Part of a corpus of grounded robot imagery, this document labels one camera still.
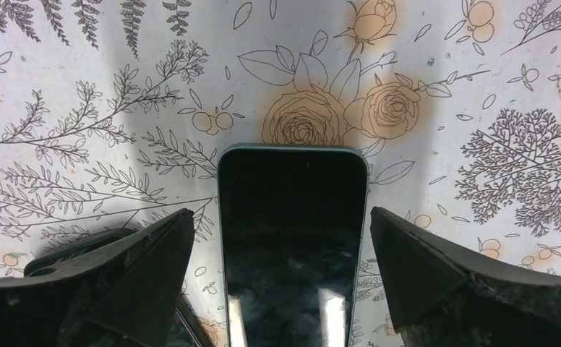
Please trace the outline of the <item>blue-edged smartphone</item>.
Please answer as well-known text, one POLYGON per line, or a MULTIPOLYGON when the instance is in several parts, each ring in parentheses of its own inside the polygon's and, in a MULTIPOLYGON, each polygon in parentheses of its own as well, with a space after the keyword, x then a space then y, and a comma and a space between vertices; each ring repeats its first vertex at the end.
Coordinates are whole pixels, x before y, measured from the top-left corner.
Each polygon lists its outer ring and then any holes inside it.
POLYGON ((368 168, 349 147, 230 146, 218 202, 230 346, 348 346, 368 168))

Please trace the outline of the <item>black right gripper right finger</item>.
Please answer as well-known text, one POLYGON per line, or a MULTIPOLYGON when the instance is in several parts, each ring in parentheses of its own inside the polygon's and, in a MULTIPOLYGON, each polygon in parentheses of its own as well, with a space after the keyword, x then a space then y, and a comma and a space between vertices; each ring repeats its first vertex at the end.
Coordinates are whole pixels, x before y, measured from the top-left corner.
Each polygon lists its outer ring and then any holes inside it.
POLYGON ((406 346, 561 346, 561 276, 492 259, 381 207, 370 231, 406 346))

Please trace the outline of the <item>black smartphone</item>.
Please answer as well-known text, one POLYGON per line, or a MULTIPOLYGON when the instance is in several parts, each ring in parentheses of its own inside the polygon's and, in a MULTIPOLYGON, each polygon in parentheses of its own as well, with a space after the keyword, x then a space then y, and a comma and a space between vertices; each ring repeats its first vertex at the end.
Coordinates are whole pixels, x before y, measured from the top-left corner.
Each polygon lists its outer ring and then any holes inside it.
MULTIPOLYGON (((25 266, 23 274, 25 277, 41 275, 42 269, 45 267, 74 259, 135 232, 135 230, 129 228, 114 228, 59 246, 29 262, 25 266)), ((201 322, 196 318, 183 291, 177 299, 174 321, 167 346, 214 346, 201 322)))

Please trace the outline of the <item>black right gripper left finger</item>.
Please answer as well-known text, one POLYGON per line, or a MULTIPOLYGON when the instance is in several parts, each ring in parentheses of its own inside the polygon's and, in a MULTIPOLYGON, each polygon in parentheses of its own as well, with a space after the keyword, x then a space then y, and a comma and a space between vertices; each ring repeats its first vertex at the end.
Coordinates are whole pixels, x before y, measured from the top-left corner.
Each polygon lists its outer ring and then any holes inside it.
POLYGON ((181 209, 0 278, 0 346, 164 346, 194 243, 181 209))

